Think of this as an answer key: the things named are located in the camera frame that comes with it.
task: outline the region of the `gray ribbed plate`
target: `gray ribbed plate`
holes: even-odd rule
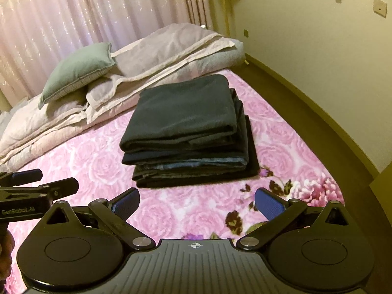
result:
[[[26,294],[39,294],[27,290]],[[111,280],[86,294],[300,294],[278,280],[256,253],[241,252],[228,239],[168,240],[130,256]],[[352,294],[365,294],[356,290]]]

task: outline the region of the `floral bedsheet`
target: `floral bedsheet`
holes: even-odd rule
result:
[[[246,82],[230,70],[220,71],[244,102],[250,117],[261,171],[258,177],[224,184],[140,189],[139,209],[128,222],[152,237],[236,241],[267,219],[256,209],[254,192],[270,189],[284,199],[292,197],[311,206],[328,200],[343,201],[342,193],[320,160],[297,133]],[[97,198],[112,199],[132,186],[132,166],[121,164],[119,142],[133,111],[97,125],[52,149],[21,170],[40,168],[37,186],[68,177],[79,181],[79,191],[65,198],[72,206]],[[16,246],[6,289],[22,293],[25,285],[16,264],[16,252],[38,220],[9,224]]]

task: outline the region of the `floor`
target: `floor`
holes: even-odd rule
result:
[[[392,226],[369,188],[373,178],[365,166],[323,119],[265,71],[252,63],[233,71],[296,130],[332,174],[347,210],[374,251],[375,266],[366,291],[392,293]]]

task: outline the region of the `silver screw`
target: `silver screw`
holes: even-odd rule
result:
[[[255,237],[251,237],[251,236],[248,236],[248,237],[241,239],[240,242],[243,246],[246,246],[246,247],[256,246],[259,244],[259,240],[257,240]]]
[[[152,243],[149,237],[141,236],[133,239],[132,243],[137,247],[147,246]]]

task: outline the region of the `pink curtain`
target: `pink curtain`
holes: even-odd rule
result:
[[[212,27],[208,0],[0,0],[0,89],[14,106],[75,50],[109,41],[114,52],[181,22]]]

